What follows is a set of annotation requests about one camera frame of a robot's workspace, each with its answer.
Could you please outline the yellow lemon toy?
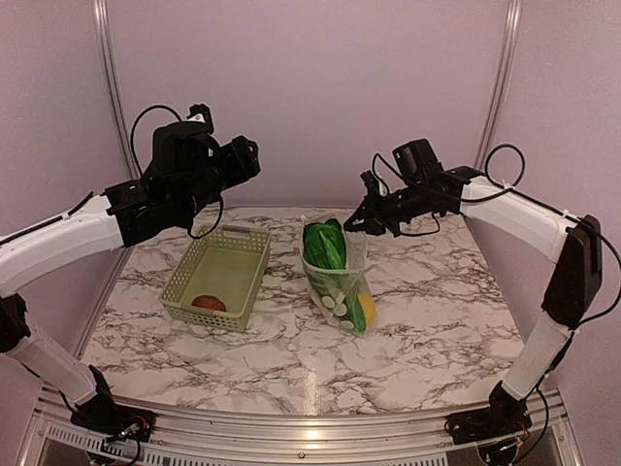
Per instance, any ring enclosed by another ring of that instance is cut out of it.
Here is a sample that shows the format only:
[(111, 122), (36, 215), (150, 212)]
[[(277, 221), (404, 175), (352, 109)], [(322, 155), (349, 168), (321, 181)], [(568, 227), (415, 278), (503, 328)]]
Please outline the yellow lemon toy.
[(376, 320), (376, 303), (373, 296), (366, 293), (359, 293), (358, 301), (363, 310), (366, 325), (372, 325)]

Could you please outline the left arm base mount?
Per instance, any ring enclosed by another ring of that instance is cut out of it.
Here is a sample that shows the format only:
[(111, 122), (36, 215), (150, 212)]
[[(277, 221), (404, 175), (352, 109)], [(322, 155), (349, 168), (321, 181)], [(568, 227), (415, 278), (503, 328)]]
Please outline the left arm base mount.
[(155, 422), (155, 413), (145, 409), (119, 405), (113, 398), (103, 374), (89, 365), (95, 384), (95, 395), (88, 401), (71, 408), (71, 422), (77, 426), (108, 434), (115, 439), (127, 437), (129, 428), (136, 424), (132, 434), (140, 442), (147, 442)]

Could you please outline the clear zip top bag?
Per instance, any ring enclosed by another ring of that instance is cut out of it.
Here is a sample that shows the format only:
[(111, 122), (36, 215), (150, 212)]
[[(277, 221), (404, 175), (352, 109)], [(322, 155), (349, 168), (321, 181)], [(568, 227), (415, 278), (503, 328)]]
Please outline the clear zip top bag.
[(339, 317), (345, 314), (343, 300), (352, 289), (360, 287), (373, 296), (366, 279), (367, 273), (372, 269), (372, 266), (367, 262), (368, 241), (366, 235), (343, 230), (347, 247), (347, 264), (344, 270), (319, 269), (309, 265), (303, 258), (304, 226), (313, 222), (323, 222), (330, 218), (336, 218), (343, 228), (347, 215), (328, 213), (321, 216), (304, 216), (302, 218), (300, 254), (310, 299), (323, 314), (329, 325), (356, 336), (363, 336), (371, 331), (376, 320), (364, 334), (358, 334), (342, 328)]

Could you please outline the green perforated plastic basket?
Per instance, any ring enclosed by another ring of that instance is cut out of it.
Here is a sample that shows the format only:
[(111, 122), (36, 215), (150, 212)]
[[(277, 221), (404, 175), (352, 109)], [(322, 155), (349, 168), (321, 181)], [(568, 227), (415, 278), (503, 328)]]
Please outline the green perforated plastic basket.
[[(270, 258), (271, 239), (265, 229), (223, 225), (191, 241), (159, 302), (174, 319), (245, 332)], [(199, 295), (219, 298), (227, 311), (193, 307)]]

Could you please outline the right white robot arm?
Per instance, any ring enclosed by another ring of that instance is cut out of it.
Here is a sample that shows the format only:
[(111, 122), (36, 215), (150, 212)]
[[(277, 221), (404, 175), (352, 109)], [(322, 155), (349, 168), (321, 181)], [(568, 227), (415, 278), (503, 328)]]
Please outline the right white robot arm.
[(483, 255), (519, 323), (523, 307), (533, 307), (523, 350), (500, 387), (512, 399), (526, 398), (561, 359), (600, 291), (600, 221), (546, 205), (466, 166), (411, 179), (390, 194), (381, 193), (373, 172), (361, 179), (366, 192), (345, 224), (350, 231), (399, 237), (403, 224), (418, 216), (452, 213), (465, 219), (479, 246), (492, 230), (499, 232)]

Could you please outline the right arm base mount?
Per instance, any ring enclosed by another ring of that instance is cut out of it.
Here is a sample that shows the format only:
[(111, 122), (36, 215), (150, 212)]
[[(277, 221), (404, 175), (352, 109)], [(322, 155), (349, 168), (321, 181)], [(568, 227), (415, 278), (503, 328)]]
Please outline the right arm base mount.
[(532, 421), (527, 411), (525, 398), (513, 398), (497, 383), (487, 407), (449, 415), (444, 430), (454, 445), (490, 440), (528, 430)]

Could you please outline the green bok choy toy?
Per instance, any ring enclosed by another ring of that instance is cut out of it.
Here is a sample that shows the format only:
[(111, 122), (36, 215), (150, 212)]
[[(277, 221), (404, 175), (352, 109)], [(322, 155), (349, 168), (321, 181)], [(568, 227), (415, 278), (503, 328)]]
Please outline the green bok choy toy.
[(342, 225), (336, 218), (304, 226), (303, 258), (309, 265), (319, 269), (345, 269), (346, 240)]

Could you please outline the bright green pepper toy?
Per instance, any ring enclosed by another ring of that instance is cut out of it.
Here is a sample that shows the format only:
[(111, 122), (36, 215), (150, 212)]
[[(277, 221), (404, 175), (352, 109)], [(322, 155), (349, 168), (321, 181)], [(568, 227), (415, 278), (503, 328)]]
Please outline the bright green pepper toy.
[(341, 327), (345, 330), (353, 331), (358, 334), (364, 334), (371, 325), (366, 325), (364, 313), (358, 301), (359, 293), (370, 294), (360, 287), (352, 289), (343, 300), (345, 314), (340, 316), (339, 320)]

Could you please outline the brown orange round toy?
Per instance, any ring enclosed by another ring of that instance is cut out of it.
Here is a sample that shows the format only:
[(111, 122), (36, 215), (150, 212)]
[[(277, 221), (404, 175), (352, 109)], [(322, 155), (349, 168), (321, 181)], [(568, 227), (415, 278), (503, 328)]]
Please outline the brown orange round toy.
[(207, 309), (211, 311), (226, 312), (226, 305), (213, 295), (199, 295), (191, 302), (193, 307)]

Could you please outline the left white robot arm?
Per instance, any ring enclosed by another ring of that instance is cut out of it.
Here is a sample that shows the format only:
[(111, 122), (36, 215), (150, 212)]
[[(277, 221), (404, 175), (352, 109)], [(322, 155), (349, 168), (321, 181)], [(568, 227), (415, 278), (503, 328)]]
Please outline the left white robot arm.
[(26, 285), (99, 252), (129, 249), (194, 218), (224, 190), (258, 175), (259, 148), (244, 136), (167, 136), (143, 175), (89, 194), (75, 208), (1, 241), (1, 351), (55, 386), (103, 432), (121, 425), (105, 380), (26, 317)]

